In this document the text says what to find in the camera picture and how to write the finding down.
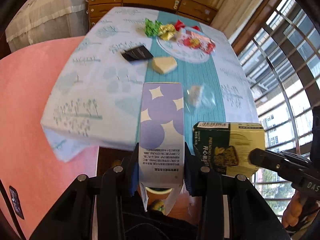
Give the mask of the person's right hand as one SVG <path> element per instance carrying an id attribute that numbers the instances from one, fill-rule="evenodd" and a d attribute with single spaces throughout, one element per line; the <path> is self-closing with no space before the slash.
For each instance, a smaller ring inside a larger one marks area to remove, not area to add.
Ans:
<path id="1" fill-rule="evenodd" d="M 287 229 L 288 226 L 296 226 L 296 224 L 299 221 L 299 216 L 302 214 L 303 206 L 300 203 L 301 200 L 301 194 L 299 191 L 295 191 L 295 194 L 290 200 L 290 203 L 288 204 L 286 210 L 283 213 L 281 223 L 285 229 Z M 308 212 L 311 212 L 312 214 L 308 215 L 306 217 L 307 222 L 311 222 L 314 220 L 314 218 L 317 215 L 317 212 L 319 211 L 319 202 L 316 202 L 316 204 L 313 205 L 313 207 L 310 208 Z"/>

